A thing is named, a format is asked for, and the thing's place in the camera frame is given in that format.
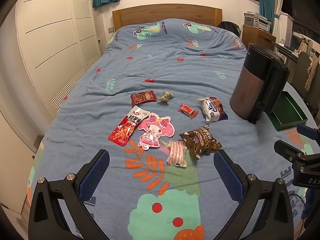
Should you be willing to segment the grey chair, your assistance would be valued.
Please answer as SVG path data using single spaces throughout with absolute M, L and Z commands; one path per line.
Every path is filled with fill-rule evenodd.
M 316 62 L 318 64 L 315 68 L 315 74 L 310 79 L 311 72 L 308 71 L 311 66 L 310 56 L 306 52 L 301 52 L 291 82 L 293 88 L 312 108 L 317 108 L 317 103 L 319 103 L 319 61 L 317 57 Z

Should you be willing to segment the dark red jerky packet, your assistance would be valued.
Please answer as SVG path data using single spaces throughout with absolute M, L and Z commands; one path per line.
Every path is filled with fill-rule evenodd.
M 134 93 L 130 95 L 131 98 L 131 106 L 135 106 L 141 103 L 147 102 L 155 102 L 157 101 L 157 97 L 153 90 L 147 90 L 144 92 Z

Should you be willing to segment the blue patterned bed cover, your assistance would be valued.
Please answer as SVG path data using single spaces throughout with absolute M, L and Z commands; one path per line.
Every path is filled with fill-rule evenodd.
M 121 27 L 64 98 L 28 183 L 30 239 L 319 239 L 319 146 L 271 50 L 169 18 Z

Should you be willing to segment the wooden dresser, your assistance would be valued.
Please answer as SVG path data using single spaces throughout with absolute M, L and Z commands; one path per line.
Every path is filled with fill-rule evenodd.
M 256 43 L 270 50 L 274 50 L 276 37 L 256 27 L 244 24 L 242 30 L 242 42 L 246 48 L 248 48 L 250 43 Z

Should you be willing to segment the red spicy snack pouch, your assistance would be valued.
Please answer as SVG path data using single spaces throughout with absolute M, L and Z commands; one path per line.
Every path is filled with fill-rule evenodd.
M 119 146 L 125 146 L 129 142 L 129 138 L 133 134 L 136 127 L 149 116 L 150 111 L 134 106 L 125 118 L 109 135 L 108 140 Z

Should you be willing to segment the pink striped snack packet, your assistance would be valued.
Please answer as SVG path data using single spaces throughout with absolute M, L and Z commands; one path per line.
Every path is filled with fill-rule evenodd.
M 169 149 L 169 156 L 167 163 L 177 167 L 187 167 L 188 163 L 185 160 L 185 153 L 187 146 L 184 141 L 169 141 L 167 148 Z

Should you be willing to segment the white printer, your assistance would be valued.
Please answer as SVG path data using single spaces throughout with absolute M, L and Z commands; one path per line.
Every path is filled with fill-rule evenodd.
M 259 15 L 257 12 L 248 11 L 244 13 L 244 18 L 244 25 L 255 27 L 270 33 L 271 22 L 264 16 Z

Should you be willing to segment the small red candy packet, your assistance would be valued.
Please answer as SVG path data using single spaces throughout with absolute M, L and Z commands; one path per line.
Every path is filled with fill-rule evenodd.
M 195 118 L 199 113 L 198 110 L 191 108 L 190 106 L 186 105 L 185 103 L 181 103 L 181 105 L 177 111 L 187 115 L 191 119 Z

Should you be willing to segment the black backpack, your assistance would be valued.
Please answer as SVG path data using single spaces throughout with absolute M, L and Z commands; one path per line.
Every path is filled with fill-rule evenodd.
M 222 21 L 218 25 L 218 27 L 221 28 L 221 29 L 225 29 L 227 31 L 230 31 L 231 33 L 233 33 L 237 37 L 240 37 L 240 35 L 241 35 L 240 27 L 237 24 L 233 23 L 233 22 Z

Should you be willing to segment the olive green snack packet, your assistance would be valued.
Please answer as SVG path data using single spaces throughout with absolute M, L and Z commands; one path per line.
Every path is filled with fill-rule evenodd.
M 174 97 L 174 95 L 171 93 L 171 92 L 168 92 L 168 91 L 164 91 L 163 92 L 163 95 L 158 98 L 158 100 L 160 102 L 165 102 L 167 103 L 170 99 L 172 99 Z

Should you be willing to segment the white blue cookie pack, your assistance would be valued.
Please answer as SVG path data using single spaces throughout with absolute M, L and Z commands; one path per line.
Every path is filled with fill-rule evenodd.
M 206 119 L 206 124 L 220 120 L 228 120 L 228 115 L 225 113 L 223 105 L 218 98 L 204 97 L 198 98 L 197 101 Z

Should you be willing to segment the wooden headboard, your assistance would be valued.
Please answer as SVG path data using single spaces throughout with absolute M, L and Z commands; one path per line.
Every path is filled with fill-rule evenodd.
M 149 4 L 112 11 L 114 29 L 140 23 L 179 18 L 217 27 L 222 22 L 222 9 L 192 4 Z

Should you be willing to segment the pink cartoon character packet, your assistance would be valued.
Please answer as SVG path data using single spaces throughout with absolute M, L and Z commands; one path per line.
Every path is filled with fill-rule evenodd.
M 160 137 L 172 137 L 175 133 L 175 128 L 171 123 L 171 117 L 160 117 L 156 113 L 150 113 L 148 118 L 143 120 L 138 129 L 144 131 L 139 137 L 138 147 L 147 151 L 149 148 L 159 148 Z

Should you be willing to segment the desk with clutter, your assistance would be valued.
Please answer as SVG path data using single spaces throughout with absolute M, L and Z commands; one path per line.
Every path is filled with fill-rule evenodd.
M 292 61 L 297 61 L 300 52 L 306 52 L 309 55 L 313 53 L 319 59 L 319 43 L 296 31 L 292 32 L 289 45 L 283 39 L 273 44 L 280 56 L 285 56 L 287 59 L 292 57 Z

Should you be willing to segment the brown chocolate snack bag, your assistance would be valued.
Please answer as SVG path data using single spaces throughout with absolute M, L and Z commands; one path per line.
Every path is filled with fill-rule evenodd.
M 209 125 L 181 133 L 180 137 L 186 143 L 190 154 L 197 160 L 222 148 L 221 143 L 211 135 Z

